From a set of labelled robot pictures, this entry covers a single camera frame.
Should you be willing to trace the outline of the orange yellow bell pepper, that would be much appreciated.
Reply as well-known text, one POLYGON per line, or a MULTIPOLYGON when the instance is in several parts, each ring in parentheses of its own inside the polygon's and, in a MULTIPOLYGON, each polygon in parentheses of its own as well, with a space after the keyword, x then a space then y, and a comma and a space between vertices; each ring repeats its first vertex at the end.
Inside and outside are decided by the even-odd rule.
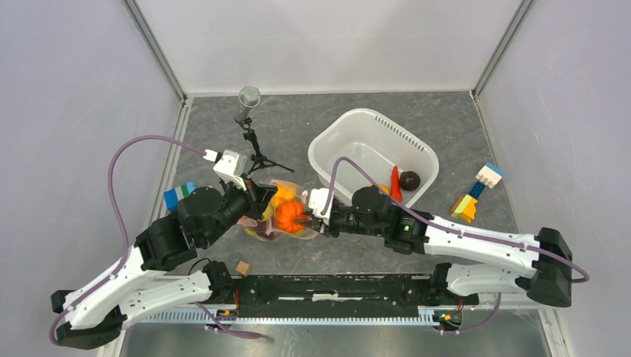
POLYGON ((277 208, 284 202, 291 202, 295 200, 295 193, 291 189, 286 188, 279 182, 275 182, 275 186, 278 190, 270 201, 270 205, 273 208, 277 208))

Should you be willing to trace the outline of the clear zip top bag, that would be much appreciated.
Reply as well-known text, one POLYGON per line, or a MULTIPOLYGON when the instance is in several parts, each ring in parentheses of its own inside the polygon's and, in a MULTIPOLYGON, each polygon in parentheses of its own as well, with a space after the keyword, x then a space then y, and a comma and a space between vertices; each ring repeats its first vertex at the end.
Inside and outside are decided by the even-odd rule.
POLYGON ((277 189, 259 220, 243 216, 238 225, 246 233, 263 241, 272 241, 282 236, 308 240, 317 233, 310 227, 311 218, 306 214, 307 198, 302 186, 290 181, 270 179, 277 189))

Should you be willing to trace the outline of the orange toy pumpkin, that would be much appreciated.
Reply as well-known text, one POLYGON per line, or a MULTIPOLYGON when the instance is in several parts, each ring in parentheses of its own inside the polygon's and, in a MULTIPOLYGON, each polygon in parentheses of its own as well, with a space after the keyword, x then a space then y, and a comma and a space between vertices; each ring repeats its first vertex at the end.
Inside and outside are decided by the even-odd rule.
POLYGON ((304 229, 307 220, 304 205, 299 201, 284 202, 275 210, 275 225, 281 231, 293 234, 304 229))

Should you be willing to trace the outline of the red toy chili pepper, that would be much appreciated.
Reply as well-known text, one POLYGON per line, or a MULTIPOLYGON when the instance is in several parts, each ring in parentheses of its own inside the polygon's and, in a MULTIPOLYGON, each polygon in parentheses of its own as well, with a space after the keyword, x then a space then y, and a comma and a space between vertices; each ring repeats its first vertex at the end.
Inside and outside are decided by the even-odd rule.
POLYGON ((397 166, 393 166, 392 171, 391 171, 389 194, 393 199, 395 199, 398 202, 401 202, 403 200, 403 196, 402 196, 401 188, 400 188, 399 171, 398 171, 397 166))

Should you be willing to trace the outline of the white plastic basin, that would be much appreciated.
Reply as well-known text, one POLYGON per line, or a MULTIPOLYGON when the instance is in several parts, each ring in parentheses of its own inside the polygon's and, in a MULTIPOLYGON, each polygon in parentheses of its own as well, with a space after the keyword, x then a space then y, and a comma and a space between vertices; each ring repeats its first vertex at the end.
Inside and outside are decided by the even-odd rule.
POLYGON ((399 173, 418 174, 419 186, 402 191, 403 204, 409 208, 439 173, 438 157, 428 144, 372 109, 345 112, 310 143, 307 157, 325 187, 341 156, 358 164, 377 184, 390 185, 393 167, 399 173))

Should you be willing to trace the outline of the yellow toy bananas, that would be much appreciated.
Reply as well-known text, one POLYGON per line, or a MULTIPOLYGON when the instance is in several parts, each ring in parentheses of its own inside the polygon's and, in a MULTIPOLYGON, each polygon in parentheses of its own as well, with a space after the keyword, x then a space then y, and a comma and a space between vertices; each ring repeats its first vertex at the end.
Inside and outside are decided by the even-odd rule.
POLYGON ((246 228, 246 233, 261 241, 273 241, 277 238, 275 232, 267 231, 265 225, 246 228))

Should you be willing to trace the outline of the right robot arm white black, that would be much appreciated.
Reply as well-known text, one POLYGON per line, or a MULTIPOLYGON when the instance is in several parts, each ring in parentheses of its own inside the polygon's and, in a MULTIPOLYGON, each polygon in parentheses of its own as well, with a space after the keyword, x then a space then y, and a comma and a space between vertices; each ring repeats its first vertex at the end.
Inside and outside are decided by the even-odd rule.
POLYGON ((429 284, 438 303, 457 296, 524 294, 546 306, 571 305, 572 252, 561 233, 509 234, 456 224, 394 202, 375 186, 353 195, 352 206, 337 202, 327 188, 305 192, 312 227, 327 237, 341 233, 379 237, 400 254, 459 257, 469 265, 436 265, 429 284))

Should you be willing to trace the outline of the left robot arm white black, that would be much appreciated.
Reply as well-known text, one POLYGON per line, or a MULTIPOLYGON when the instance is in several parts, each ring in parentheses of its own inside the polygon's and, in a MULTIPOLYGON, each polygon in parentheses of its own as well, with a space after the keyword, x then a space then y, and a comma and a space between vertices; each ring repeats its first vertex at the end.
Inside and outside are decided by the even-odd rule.
POLYGON ((226 264, 207 263, 201 270, 163 281, 166 273, 194 260, 239 219, 262 217, 278 189, 246 181, 226 192, 201 187, 157 219, 135 239, 122 258, 98 278, 74 292, 52 294, 58 314, 49 332, 53 344, 81 350, 102 347, 124 330, 159 312, 186 304, 232 302, 236 289, 226 264))

